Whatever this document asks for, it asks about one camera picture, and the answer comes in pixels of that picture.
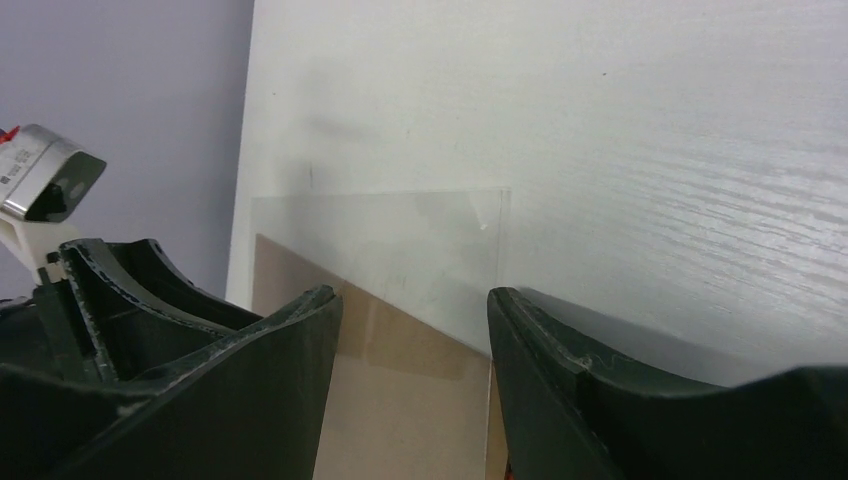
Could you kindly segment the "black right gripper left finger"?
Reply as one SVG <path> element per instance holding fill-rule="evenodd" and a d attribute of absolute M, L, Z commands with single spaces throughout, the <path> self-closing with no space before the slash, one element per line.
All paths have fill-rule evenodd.
<path fill-rule="evenodd" d="M 128 382 L 1 369 L 5 479 L 309 479 L 343 303 L 320 286 Z"/>

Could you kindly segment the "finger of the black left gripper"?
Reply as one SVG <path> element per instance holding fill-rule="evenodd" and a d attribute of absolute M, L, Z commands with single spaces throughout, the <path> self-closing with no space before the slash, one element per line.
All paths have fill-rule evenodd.
<path fill-rule="evenodd" d="M 114 383 L 180 359 L 259 315 L 197 288 L 153 239 L 79 239 L 48 259 L 33 292 L 52 362 L 64 380 Z"/>

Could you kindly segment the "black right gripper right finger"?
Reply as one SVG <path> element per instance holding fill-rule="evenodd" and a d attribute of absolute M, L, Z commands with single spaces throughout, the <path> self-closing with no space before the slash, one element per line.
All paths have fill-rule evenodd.
<path fill-rule="evenodd" d="M 688 379 L 572 328 L 511 287 L 487 317 L 517 479 L 843 479 L 847 370 Z"/>

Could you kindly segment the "clear acrylic sheet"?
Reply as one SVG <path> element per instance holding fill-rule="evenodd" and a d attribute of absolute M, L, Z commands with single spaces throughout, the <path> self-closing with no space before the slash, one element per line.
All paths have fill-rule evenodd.
<path fill-rule="evenodd" d="M 251 232 L 288 255 L 285 278 L 352 285 L 488 355 L 510 200 L 507 189 L 260 197 Z"/>

